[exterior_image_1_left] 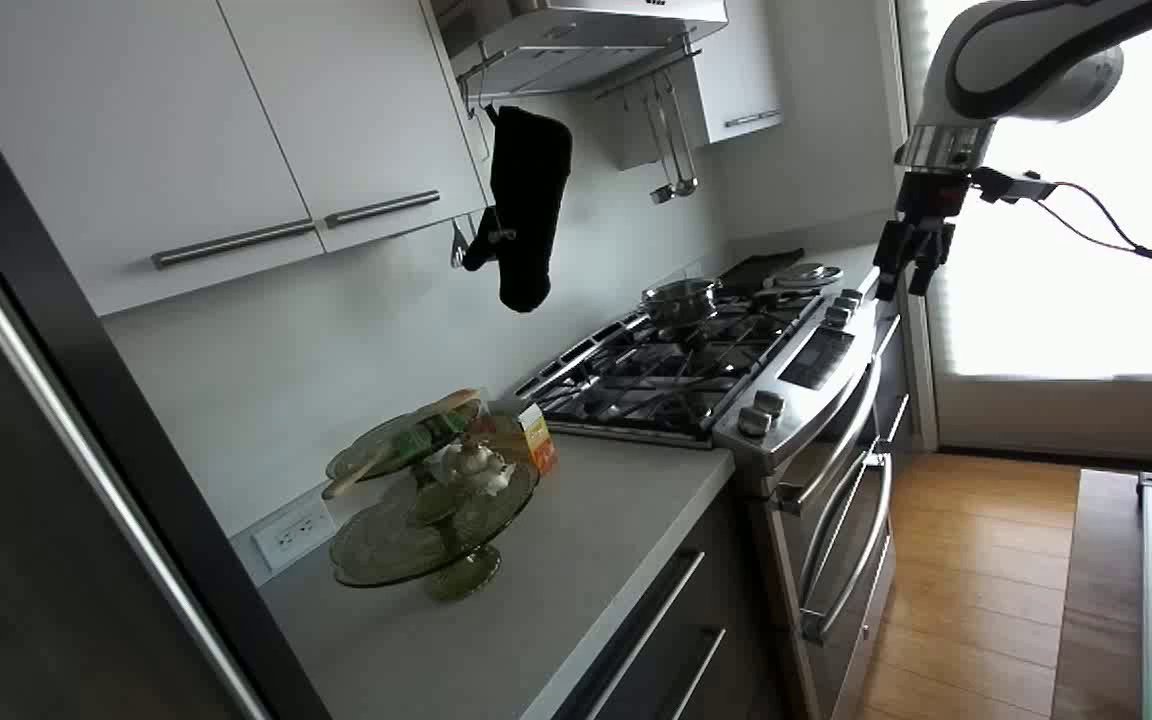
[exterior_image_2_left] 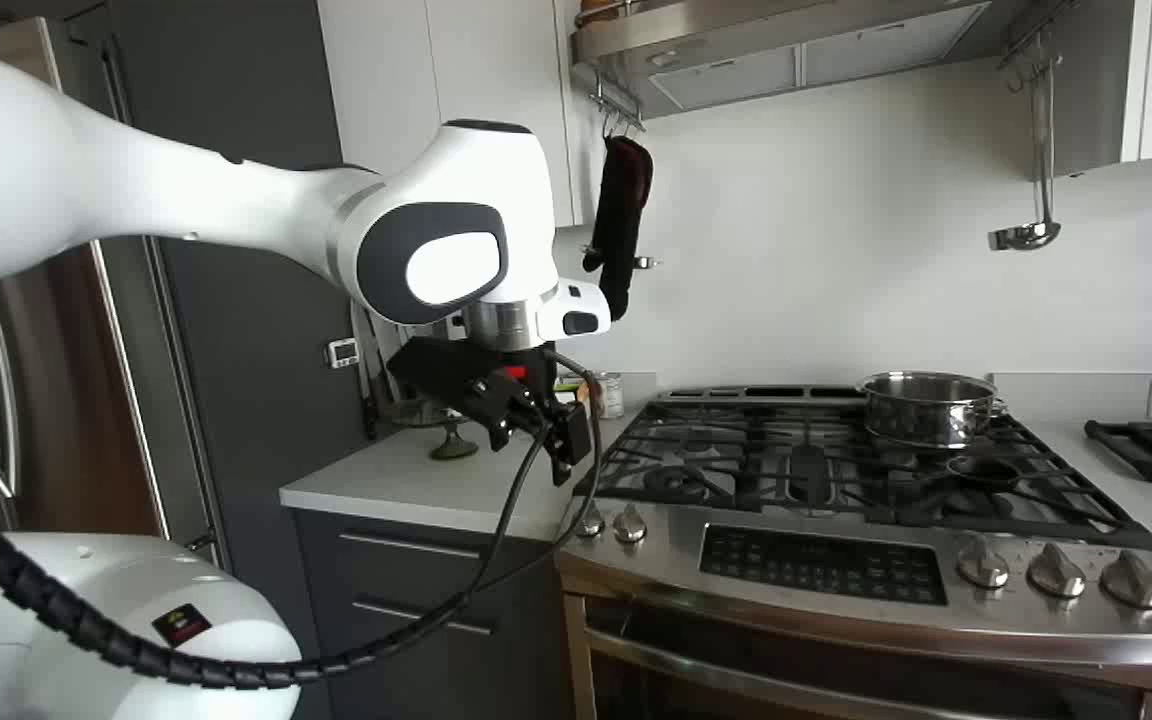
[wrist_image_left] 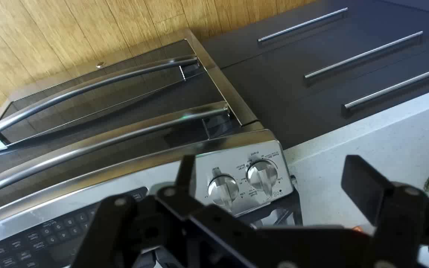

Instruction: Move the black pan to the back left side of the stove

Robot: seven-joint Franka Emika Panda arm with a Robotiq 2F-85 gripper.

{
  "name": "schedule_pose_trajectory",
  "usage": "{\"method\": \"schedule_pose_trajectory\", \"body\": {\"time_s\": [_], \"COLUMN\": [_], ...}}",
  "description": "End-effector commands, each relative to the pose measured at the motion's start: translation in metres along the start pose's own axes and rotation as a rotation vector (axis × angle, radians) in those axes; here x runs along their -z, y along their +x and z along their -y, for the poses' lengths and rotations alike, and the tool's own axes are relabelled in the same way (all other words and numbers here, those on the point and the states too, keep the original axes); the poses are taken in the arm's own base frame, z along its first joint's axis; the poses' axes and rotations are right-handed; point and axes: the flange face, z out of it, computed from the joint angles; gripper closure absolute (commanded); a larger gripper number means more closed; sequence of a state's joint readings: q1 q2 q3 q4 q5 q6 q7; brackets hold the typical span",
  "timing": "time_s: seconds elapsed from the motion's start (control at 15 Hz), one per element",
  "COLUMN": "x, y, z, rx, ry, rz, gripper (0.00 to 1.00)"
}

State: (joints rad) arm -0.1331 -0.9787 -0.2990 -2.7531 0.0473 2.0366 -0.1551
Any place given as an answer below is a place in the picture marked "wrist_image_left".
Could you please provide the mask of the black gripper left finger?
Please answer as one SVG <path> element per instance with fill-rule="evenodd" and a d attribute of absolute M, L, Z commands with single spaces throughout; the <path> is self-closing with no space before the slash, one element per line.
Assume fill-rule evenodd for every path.
<path fill-rule="evenodd" d="M 194 178 L 196 157 L 187 155 L 174 187 L 165 187 L 157 193 L 157 200 L 181 222 L 191 222 L 206 234 L 249 234 L 251 225 L 239 221 L 218 206 L 205 206 L 190 194 Z"/>

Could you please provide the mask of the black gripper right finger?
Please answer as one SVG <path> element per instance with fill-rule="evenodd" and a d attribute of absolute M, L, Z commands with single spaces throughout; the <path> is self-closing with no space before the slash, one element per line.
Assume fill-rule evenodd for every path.
<path fill-rule="evenodd" d="M 375 236 L 421 239 L 427 196 L 406 184 L 391 182 L 360 155 L 348 155 L 342 190 L 375 228 Z"/>

